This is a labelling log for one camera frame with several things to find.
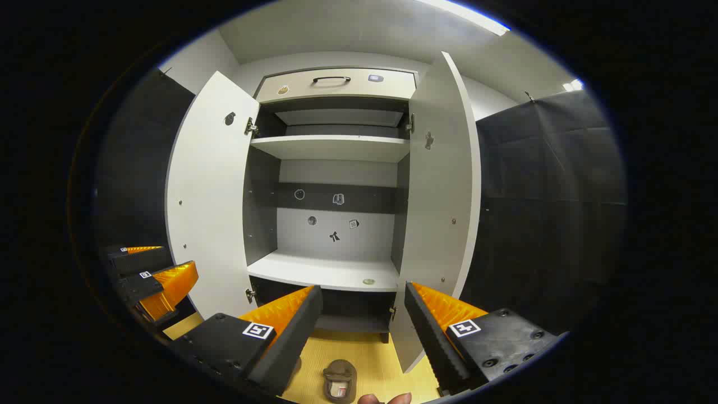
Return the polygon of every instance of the ceiling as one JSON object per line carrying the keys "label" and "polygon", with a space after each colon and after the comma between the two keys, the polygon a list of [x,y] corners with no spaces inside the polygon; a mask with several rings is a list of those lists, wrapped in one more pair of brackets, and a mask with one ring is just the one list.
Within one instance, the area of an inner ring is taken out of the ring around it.
{"label": "ceiling", "polygon": [[241,63],[300,52],[370,52],[431,63],[443,50],[464,76],[527,101],[575,77],[518,33],[499,37],[416,0],[281,0],[220,29]]}

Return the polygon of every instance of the ceiling light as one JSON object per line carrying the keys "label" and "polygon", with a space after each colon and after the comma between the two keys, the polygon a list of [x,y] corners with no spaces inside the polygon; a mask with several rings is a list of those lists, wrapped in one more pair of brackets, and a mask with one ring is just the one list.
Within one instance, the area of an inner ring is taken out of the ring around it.
{"label": "ceiling light", "polygon": [[457,15],[463,19],[467,19],[474,24],[478,25],[479,27],[483,27],[488,29],[489,31],[493,32],[494,34],[501,36],[504,35],[506,32],[510,31],[508,28],[504,27],[503,25],[499,24],[498,22],[492,20],[491,18],[481,15],[474,10],[468,9],[464,6],[460,6],[459,4],[454,4],[451,1],[447,0],[417,0],[421,3],[428,4],[430,6],[434,6],[438,9],[442,9],[446,12],[450,12],[454,15]]}
{"label": "ceiling light", "polygon": [[573,87],[574,90],[580,90],[583,88],[583,83],[581,83],[579,79],[576,79],[571,82],[571,87]]}

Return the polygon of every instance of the sticker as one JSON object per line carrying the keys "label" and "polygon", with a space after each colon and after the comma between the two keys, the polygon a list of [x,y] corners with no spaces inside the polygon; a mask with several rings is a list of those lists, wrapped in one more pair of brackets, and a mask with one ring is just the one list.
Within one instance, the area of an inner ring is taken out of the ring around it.
{"label": "sticker", "polygon": [[253,338],[267,339],[269,333],[271,333],[273,329],[273,326],[265,326],[264,324],[251,323],[244,331],[242,331],[242,334],[246,336],[251,336]]}
{"label": "sticker", "polygon": [[459,338],[481,331],[479,326],[477,326],[476,323],[471,320],[461,321],[459,323],[452,324],[449,326],[449,328],[451,328],[454,334],[456,334],[456,336],[458,336]]}

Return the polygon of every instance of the orange gripper pad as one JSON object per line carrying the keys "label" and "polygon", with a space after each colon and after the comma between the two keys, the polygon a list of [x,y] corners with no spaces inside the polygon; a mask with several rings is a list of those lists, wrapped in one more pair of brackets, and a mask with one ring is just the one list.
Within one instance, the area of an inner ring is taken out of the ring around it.
{"label": "orange gripper pad", "polygon": [[147,251],[150,249],[158,249],[162,247],[127,247],[127,254],[136,254],[138,252]]}
{"label": "orange gripper pad", "polygon": [[304,302],[304,299],[307,298],[313,287],[314,286],[307,286],[306,288],[299,289],[296,292],[282,296],[264,306],[255,308],[249,313],[239,316],[239,319],[274,327],[276,336],[267,346],[266,350],[268,351],[292,320],[294,314],[297,310],[299,310],[299,307]]}
{"label": "orange gripper pad", "polygon": [[140,300],[140,304],[153,321],[174,311],[174,307],[185,298],[199,279],[194,261],[156,272],[152,274],[152,277],[162,285],[164,290]]}
{"label": "orange gripper pad", "polygon": [[488,314],[488,312],[481,310],[478,307],[471,306],[468,303],[464,303],[459,299],[455,299],[449,295],[439,292],[438,290],[428,288],[415,282],[412,282],[411,284],[416,288],[416,291],[421,296],[424,304],[432,313],[437,323],[439,323],[439,327],[444,332],[444,335],[447,333],[447,328],[452,324]]}

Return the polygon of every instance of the hand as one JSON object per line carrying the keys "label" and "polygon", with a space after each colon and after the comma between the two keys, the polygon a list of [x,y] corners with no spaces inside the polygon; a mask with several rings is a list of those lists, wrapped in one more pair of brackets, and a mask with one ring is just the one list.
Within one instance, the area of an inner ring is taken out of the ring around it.
{"label": "hand", "polygon": [[[409,404],[411,403],[411,393],[405,392],[404,394],[397,395],[396,397],[389,400],[386,404]],[[379,404],[379,399],[374,394],[364,394],[359,397],[357,404]]]}

